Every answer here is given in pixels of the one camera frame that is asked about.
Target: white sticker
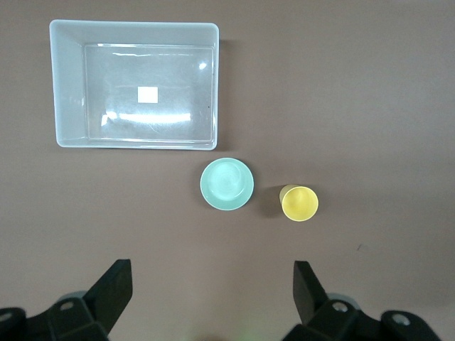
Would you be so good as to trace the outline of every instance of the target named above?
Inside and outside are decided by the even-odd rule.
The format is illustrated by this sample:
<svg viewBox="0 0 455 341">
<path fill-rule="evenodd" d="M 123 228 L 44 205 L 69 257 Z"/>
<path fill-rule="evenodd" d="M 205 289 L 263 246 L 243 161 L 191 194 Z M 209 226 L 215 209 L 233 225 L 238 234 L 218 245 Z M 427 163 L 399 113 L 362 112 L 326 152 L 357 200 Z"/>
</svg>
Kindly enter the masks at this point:
<svg viewBox="0 0 455 341">
<path fill-rule="evenodd" d="M 158 87 L 137 87 L 138 103 L 158 103 Z"/>
</svg>

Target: clear plastic bin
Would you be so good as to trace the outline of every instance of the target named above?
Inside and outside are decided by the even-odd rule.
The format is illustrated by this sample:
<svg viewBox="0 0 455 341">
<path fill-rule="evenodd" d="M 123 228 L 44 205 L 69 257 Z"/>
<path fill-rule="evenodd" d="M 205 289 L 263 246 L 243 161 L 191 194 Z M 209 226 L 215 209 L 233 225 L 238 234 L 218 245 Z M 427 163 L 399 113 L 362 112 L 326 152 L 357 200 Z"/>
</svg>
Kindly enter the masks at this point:
<svg viewBox="0 0 455 341">
<path fill-rule="evenodd" d="M 62 147 L 211 150 L 219 31 L 213 23 L 50 23 Z"/>
</svg>

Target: gray tabletop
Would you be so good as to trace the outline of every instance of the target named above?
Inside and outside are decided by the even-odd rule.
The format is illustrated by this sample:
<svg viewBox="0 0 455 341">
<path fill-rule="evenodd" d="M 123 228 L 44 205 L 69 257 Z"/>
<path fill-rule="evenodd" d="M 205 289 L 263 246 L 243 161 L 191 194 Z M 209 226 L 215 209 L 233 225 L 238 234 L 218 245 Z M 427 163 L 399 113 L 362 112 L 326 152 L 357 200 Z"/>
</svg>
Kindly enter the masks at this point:
<svg viewBox="0 0 455 341">
<path fill-rule="evenodd" d="M 216 23 L 218 147 L 59 147 L 54 18 Z M 298 259 L 455 335 L 453 1 L 2 1 L 0 44 L 0 306 L 40 313 L 130 258 L 112 340 L 277 341 Z M 232 212 L 198 187 L 221 157 L 255 177 Z M 309 221 L 281 213 L 287 183 L 318 194 Z"/>
</svg>

